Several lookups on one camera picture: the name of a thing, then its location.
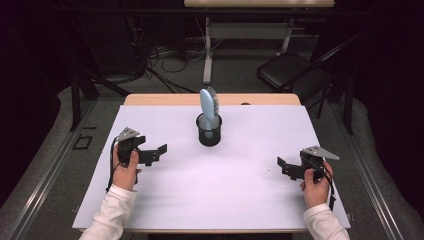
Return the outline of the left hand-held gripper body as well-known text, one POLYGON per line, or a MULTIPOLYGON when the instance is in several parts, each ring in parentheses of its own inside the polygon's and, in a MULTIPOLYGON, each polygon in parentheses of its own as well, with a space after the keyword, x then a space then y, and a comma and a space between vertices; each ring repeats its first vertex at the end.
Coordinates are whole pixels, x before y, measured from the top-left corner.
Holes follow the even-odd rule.
POLYGON ((133 138, 140 137, 138 131, 125 127, 118 135, 118 157, 123 167, 127 167, 130 161, 132 151, 136 151, 139 156, 138 163, 145 166, 151 166, 154 162, 160 159, 158 149, 156 150, 140 150, 139 146, 133 145, 133 138))

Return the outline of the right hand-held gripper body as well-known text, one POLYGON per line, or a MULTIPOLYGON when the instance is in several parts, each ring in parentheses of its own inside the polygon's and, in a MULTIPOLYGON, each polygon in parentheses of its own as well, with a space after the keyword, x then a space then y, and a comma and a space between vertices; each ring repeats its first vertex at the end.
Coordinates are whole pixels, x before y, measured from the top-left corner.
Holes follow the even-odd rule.
POLYGON ((291 180, 304 180, 305 171, 307 169, 312 169, 314 181, 318 181, 322 178, 331 181, 332 175, 327 172, 324 161, 327 159, 339 160, 340 157, 320 146, 311 146, 300 151, 300 159, 300 166, 289 164, 283 160, 282 174, 287 175, 291 180))

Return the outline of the black mesh cup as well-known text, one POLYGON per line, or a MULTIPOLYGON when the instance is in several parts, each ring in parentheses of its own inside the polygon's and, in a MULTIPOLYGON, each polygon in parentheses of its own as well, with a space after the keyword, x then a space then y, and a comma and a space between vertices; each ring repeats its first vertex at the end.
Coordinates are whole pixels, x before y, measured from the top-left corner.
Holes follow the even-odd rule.
POLYGON ((209 123, 204 114, 200 114, 196 119, 199 142, 207 147, 216 146, 221 141, 222 118, 215 115, 209 123))

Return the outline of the light blue hairbrush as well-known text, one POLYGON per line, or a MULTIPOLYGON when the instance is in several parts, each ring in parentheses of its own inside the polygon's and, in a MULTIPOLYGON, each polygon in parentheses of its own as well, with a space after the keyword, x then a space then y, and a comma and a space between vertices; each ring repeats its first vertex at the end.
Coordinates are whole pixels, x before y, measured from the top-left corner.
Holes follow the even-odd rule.
POLYGON ((200 90, 200 103, 205 117, 205 137, 213 137, 212 123, 219 112, 219 100, 216 91, 212 87, 200 90))

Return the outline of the person's left hand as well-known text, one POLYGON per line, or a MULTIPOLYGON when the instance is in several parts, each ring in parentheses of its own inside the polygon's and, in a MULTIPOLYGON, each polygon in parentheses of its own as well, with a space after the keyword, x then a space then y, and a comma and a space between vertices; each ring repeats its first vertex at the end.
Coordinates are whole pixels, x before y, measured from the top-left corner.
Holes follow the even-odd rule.
POLYGON ((112 184, 121 189, 132 191, 136 184, 137 175, 141 172, 141 169, 138 168, 138 160, 138 153, 132 151, 128 166, 123 167, 118 157, 118 146, 115 146, 113 150, 112 184))

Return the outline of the person's right hand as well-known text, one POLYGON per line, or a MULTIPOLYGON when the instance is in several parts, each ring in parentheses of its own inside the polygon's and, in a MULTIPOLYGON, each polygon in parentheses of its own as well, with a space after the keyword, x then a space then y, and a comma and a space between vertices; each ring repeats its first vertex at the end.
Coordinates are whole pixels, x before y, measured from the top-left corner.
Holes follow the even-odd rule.
POLYGON ((326 169, 326 176, 324 178, 315 181, 314 171, 307 169, 304 173, 304 181, 300 184, 300 188, 304 194, 304 201, 308 209, 327 202, 333 169, 328 162, 324 162, 323 165, 326 169))

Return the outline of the black metal stand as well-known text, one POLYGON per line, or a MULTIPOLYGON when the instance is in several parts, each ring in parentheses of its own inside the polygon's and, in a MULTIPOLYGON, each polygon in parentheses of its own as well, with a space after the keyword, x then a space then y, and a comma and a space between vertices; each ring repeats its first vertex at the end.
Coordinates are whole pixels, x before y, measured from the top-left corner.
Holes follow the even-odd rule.
POLYGON ((71 131, 74 131, 81 122, 81 102, 80 102, 80 92, 86 96, 90 101, 96 101, 99 97, 99 92, 97 91, 95 84, 99 83, 100 85, 105 86, 106 88, 118 93, 121 96, 128 96, 129 91, 124 90, 123 88, 117 86, 111 81, 107 80, 103 76, 95 73, 85 66, 79 66, 75 70, 75 74, 71 81, 71 97, 72 97, 72 113, 73 120, 71 131))
POLYGON ((345 91, 345 103, 344 103, 344 118, 343 124, 349 134, 353 134, 352 130, 352 107, 353 107, 353 91, 354 91, 354 79, 349 74, 346 78, 346 91, 345 91))

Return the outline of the black folding chair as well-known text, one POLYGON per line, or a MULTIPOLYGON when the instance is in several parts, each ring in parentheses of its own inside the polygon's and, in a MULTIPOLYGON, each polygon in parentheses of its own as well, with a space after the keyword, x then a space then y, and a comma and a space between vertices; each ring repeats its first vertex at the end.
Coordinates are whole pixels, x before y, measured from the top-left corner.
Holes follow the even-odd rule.
POLYGON ((360 37, 361 33, 354 35, 313 61, 297 53, 284 53, 259 66, 256 75, 275 93, 293 93, 301 103, 321 94, 307 105, 308 110, 319 105, 317 117, 320 118, 328 89, 344 73, 342 69, 326 70, 325 66, 345 53, 360 37))

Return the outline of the white desk with wooden top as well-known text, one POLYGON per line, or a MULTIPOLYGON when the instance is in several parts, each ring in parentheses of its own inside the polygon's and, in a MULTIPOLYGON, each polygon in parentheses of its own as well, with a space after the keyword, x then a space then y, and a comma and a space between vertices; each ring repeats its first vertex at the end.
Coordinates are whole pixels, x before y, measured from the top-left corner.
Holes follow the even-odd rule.
MULTIPOLYGON (((184 0, 184 6, 202 10, 318 10, 332 8, 334 0, 184 0)), ((218 23, 205 18, 205 65, 203 83, 212 80, 212 47, 215 39, 280 39, 283 41, 281 53, 287 51, 293 29, 294 18, 277 23, 242 23, 232 21, 218 23)))

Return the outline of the metal floor rail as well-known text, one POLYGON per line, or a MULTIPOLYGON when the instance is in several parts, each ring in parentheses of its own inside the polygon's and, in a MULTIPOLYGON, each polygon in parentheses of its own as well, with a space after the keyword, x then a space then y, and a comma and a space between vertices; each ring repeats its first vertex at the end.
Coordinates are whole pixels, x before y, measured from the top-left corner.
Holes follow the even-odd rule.
POLYGON ((23 179, 0 209, 0 240, 77 240, 72 227, 101 152, 102 131, 94 123, 95 102, 68 128, 61 109, 23 179))
POLYGON ((351 135, 344 125, 343 112, 338 105, 329 105, 333 116, 336 118, 337 126, 345 139, 348 148, 353 155, 353 162, 360 175, 360 178, 365 186, 365 189, 370 197, 372 205, 376 211, 376 214, 385 230, 385 233, 389 240, 404 240, 404 237, 394 219, 392 212, 389 210, 389 206, 384 199, 377 183, 372 176, 367 161, 360 150, 359 145, 355 141, 353 135, 351 135))

